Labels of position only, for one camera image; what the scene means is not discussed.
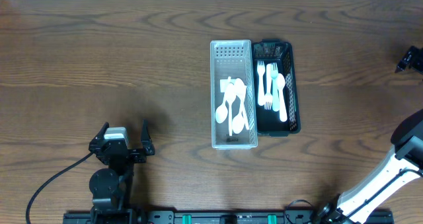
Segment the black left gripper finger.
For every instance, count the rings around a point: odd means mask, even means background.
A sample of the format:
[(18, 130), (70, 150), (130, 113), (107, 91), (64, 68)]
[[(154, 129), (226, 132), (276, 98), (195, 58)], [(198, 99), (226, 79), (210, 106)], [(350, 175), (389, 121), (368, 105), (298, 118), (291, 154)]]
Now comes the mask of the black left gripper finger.
[(141, 129), (141, 144), (145, 150), (154, 150), (154, 145), (148, 131), (148, 121), (143, 120)]
[(89, 145), (97, 145), (100, 141), (104, 139), (104, 135), (109, 128), (109, 123), (105, 122), (100, 131), (95, 135), (95, 137), (90, 141)]

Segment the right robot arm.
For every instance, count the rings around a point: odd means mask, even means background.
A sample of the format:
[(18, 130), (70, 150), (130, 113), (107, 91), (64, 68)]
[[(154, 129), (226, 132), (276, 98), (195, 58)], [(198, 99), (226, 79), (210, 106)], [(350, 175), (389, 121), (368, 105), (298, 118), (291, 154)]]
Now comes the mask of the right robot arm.
[(313, 223), (365, 223), (386, 199), (422, 177), (422, 111), (403, 120), (385, 158), (359, 184), (322, 207)]

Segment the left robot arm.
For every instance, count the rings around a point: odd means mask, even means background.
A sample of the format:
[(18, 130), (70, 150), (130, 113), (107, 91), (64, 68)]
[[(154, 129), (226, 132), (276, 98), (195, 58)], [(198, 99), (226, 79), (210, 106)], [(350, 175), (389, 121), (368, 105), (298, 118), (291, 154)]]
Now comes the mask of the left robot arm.
[(90, 141), (89, 151), (107, 166), (96, 171), (89, 181), (93, 194), (91, 223), (147, 223), (145, 212), (130, 204), (134, 165), (145, 163), (148, 156), (155, 154), (147, 126), (144, 120), (142, 147), (138, 149), (128, 147), (126, 128), (111, 128), (109, 123), (105, 123)]

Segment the white plastic fork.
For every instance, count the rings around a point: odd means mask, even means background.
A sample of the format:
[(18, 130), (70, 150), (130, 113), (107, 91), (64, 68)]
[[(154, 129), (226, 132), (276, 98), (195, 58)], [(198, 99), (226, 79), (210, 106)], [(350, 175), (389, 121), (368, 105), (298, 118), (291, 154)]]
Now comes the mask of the white plastic fork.
[(272, 109), (275, 112), (278, 112), (280, 109), (279, 96), (278, 96), (278, 66), (277, 63), (272, 63), (270, 76), (272, 78)]
[(258, 105), (264, 106), (265, 100), (264, 100), (264, 74), (265, 74), (265, 65), (263, 61), (257, 62), (257, 73), (258, 73)]
[(271, 71), (272, 71), (272, 64), (268, 63), (266, 65), (266, 93), (265, 93), (265, 104), (264, 108), (266, 110), (270, 110), (272, 108), (272, 94), (271, 94), (271, 87), (272, 87), (272, 78), (271, 78)]

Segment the white plastic spoon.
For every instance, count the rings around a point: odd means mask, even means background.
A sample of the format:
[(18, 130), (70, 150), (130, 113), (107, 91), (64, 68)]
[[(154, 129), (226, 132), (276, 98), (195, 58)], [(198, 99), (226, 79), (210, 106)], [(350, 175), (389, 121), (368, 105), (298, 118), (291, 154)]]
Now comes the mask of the white plastic spoon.
[(237, 78), (235, 80), (235, 88), (236, 88), (236, 95), (240, 99), (239, 114), (242, 117), (243, 126), (246, 128), (246, 130), (250, 130), (247, 111), (245, 108), (245, 97), (247, 93), (247, 86), (244, 84), (242, 79)]
[(227, 95), (226, 95), (226, 90), (227, 87), (229, 85), (229, 83), (231, 82), (231, 77), (228, 77), (226, 80), (220, 80), (220, 90), (223, 93), (223, 100), (222, 103), (217, 107), (216, 111), (215, 111), (215, 120), (218, 124), (222, 124), (228, 114), (228, 110), (226, 108), (226, 100), (227, 100)]
[(279, 73), (277, 76), (277, 86), (278, 86), (279, 103), (280, 103), (279, 118), (281, 122), (286, 122), (288, 120), (285, 98), (284, 98), (285, 85), (286, 85), (285, 78), (281, 73)]
[(242, 130), (244, 129), (243, 126), (243, 121), (242, 121), (242, 117), (241, 115), (238, 113), (234, 118), (233, 118), (233, 132), (235, 134), (239, 134), (242, 132)]
[(236, 94), (235, 94), (235, 86), (233, 83), (229, 83), (225, 94), (227, 95), (227, 103), (228, 103), (228, 128), (229, 128), (229, 136), (233, 135), (233, 128), (232, 128), (232, 121), (233, 121), (233, 117), (232, 117), (232, 104), (236, 99)]

